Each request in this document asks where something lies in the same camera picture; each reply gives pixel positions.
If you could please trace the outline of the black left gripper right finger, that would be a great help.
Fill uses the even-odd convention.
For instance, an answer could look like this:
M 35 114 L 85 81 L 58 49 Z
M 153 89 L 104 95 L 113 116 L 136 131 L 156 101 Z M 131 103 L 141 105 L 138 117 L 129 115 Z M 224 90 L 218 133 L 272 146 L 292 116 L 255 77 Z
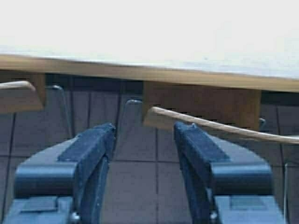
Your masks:
M 262 157 L 195 124 L 176 122 L 174 140 L 193 224 L 286 222 Z

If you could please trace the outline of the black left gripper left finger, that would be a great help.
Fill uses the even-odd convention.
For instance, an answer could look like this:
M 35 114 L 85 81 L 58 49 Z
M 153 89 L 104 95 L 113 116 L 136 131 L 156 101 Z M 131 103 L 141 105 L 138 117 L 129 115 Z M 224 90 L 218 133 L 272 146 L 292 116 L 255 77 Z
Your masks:
M 89 128 L 37 152 L 14 175 L 6 224 L 98 224 L 114 154 L 115 126 Z

